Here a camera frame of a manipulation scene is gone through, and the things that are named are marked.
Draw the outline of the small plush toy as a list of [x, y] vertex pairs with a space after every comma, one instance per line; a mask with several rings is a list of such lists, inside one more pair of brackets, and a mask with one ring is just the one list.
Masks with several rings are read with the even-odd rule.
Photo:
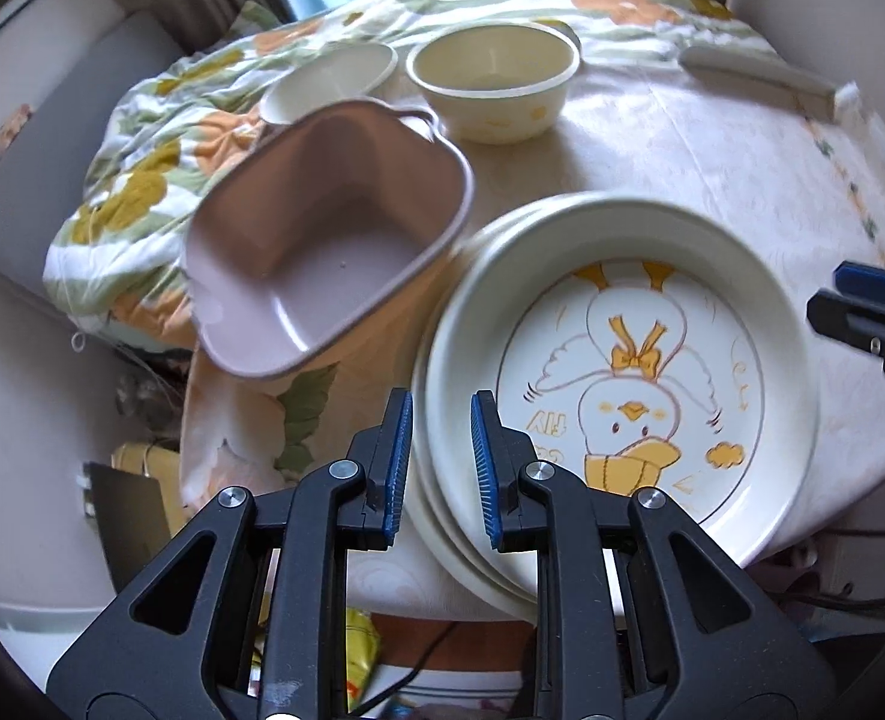
[[5, 156], [6, 151], [11, 148], [14, 140], [19, 137], [19, 133], [31, 120], [34, 111], [28, 104], [21, 104], [10, 117], [0, 125], [0, 161]]

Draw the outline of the yellow duck cartoon plate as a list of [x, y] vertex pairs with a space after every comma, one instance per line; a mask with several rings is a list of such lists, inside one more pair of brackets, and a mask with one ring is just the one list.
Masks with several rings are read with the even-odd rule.
[[471, 593], [479, 603], [490, 606], [488, 617], [512, 617], [518, 621], [533, 622], [536, 619], [536, 603], [524, 598], [517, 590], [509, 590], [502, 583], [493, 580], [479, 566], [479, 557], [467, 557], [463, 554], [463, 546], [468, 550], [475, 548], [468, 543], [460, 528], [447, 512], [444, 500], [437, 493], [429, 491], [428, 442], [424, 427], [424, 378], [426, 362], [428, 362], [429, 346], [434, 335], [437, 319], [447, 299], [447, 294], [454, 288], [455, 282], [472, 261], [473, 255], [485, 243], [485, 236], [473, 236], [460, 244], [451, 263], [442, 273], [442, 299], [429, 314], [426, 332], [422, 335], [416, 353], [415, 369], [411, 377], [411, 398], [413, 399], [413, 438], [411, 439], [410, 479], [406, 484], [405, 512], [418, 532], [422, 543], [444, 567], [444, 571], [455, 582]]

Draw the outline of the cream floral bowl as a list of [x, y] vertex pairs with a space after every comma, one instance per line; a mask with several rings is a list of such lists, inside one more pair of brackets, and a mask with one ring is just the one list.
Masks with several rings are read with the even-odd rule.
[[406, 59], [406, 73], [445, 133], [480, 145], [515, 145], [548, 132], [580, 66], [579, 47], [564, 32], [511, 21], [445, 31]]

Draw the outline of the yellow potato chip bag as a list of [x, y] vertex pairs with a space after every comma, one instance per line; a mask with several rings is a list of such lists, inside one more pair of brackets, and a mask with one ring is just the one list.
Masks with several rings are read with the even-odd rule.
[[[346, 689], [348, 709], [355, 710], [361, 703], [364, 691], [369, 688], [372, 673], [376, 669], [380, 635], [376, 631], [371, 616], [364, 611], [355, 610], [355, 608], [348, 608], [344, 613], [344, 630], [346, 631], [344, 689]], [[247, 694], [250, 697], [259, 694], [267, 632], [268, 608], [263, 608], [259, 622], [257, 622], [257, 633], [255, 640], [253, 640], [252, 660], [250, 660], [247, 686]]]

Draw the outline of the pink square bowl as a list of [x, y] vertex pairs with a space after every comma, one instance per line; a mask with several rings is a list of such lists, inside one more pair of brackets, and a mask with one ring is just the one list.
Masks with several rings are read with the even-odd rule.
[[241, 379], [341, 358], [433, 279], [474, 190], [428, 109], [353, 99], [310, 112], [193, 213], [182, 266], [198, 341]]

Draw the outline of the cream duck print plate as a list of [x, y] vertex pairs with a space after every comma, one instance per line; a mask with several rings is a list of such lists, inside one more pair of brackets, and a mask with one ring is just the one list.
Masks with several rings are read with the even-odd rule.
[[607, 493], [654, 486], [733, 561], [774, 543], [817, 442], [802, 317], [727, 229], [671, 203], [582, 192], [533, 202], [473, 239], [424, 358], [421, 450], [472, 553], [531, 590], [535, 564], [491, 548], [470, 400]]

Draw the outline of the plain white plate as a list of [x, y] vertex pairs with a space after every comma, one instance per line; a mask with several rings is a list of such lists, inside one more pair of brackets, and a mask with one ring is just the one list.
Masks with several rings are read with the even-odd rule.
[[514, 224], [520, 223], [524, 216], [524, 211], [515, 210], [486, 224], [481, 231], [460, 244], [452, 260], [442, 270], [442, 294], [428, 314], [411, 374], [411, 395], [415, 405], [411, 460], [415, 468], [415, 490], [405, 494], [405, 512], [434, 559], [468, 593], [476, 596], [481, 603], [491, 606], [493, 614], [501, 613], [525, 621], [535, 621], [535, 595], [529, 590], [521, 589], [517, 583], [491, 566], [490, 561], [476, 547], [473, 538], [463, 531], [462, 523], [452, 512], [451, 504], [445, 497], [445, 489], [436, 478], [436, 462], [431, 454], [433, 444], [429, 439], [424, 413], [429, 353], [433, 348], [440, 314], [444, 312], [449, 296], [476, 255], [483, 252], [501, 234], [509, 231]]

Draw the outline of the floral striped duvet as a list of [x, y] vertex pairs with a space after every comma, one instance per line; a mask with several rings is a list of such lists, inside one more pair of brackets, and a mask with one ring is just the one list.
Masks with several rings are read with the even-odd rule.
[[255, 148], [266, 90], [340, 44], [405, 54], [485, 20], [559, 21], [605, 62], [668, 64], [693, 44], [774, 50], [716, 0], [355, 0], [296, 23], [247, 2], [218, 44], [134, 83], [113, 108], [81, 203], [45, 257], [56, 309], [112, 343], [193, 348], [182, 238], [202, 198]]

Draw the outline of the white floral tablecloth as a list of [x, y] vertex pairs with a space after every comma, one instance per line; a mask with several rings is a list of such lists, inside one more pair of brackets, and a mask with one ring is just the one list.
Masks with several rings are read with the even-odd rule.
[[[564, 121], [531, 142], [461, 146], [476, 176], [468, 238], [519, 206], [579, 190], [641, 192], [702, 211], [743, 236], [803, 314], [844, 259], [885, 265], [885, 122], [856, 85], [820, 99], [714, 68], [590, 64]], [[349, 342], [307, 439], [315, 470], [348, 447], [385, 395], [413, 372], [440, 277], [418, 286], [376, 330]], [[885, 483], [885, 377], [839, 344], [815, 341], [820, 433], [812, 465], [769, 557], [812, 536]], [[228, 484], [286, 488], [301, 472], [273, 461], [296, 447], [275, 395], [292, 379], [245, 382], [193, 355], [180, 445], [180, 496], [196, 514]], [[349, 559], [349, 605], [457, 621], [488, 617], [444, 571], [405, 514], [397, 546]]]

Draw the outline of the white ribbed small bowl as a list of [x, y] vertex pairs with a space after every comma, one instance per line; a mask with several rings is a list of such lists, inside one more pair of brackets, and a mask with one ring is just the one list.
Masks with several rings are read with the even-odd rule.
[[273, 127], [291, 125], [330, 104], [364, 98], [397, 65], [398, 54], [385, 44], [337, 46], [276, 80], [260, 101], [260, 119]]

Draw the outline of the grey headboard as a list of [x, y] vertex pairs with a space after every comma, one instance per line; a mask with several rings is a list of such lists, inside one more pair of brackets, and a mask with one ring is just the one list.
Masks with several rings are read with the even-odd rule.
[[182, 49], [145, 11], [107, 32], [68, 71], [0, 160], [0, 281], [40, 310], [56, 231], [83, 200], [83, 182], [118, 99], [166, 70]]

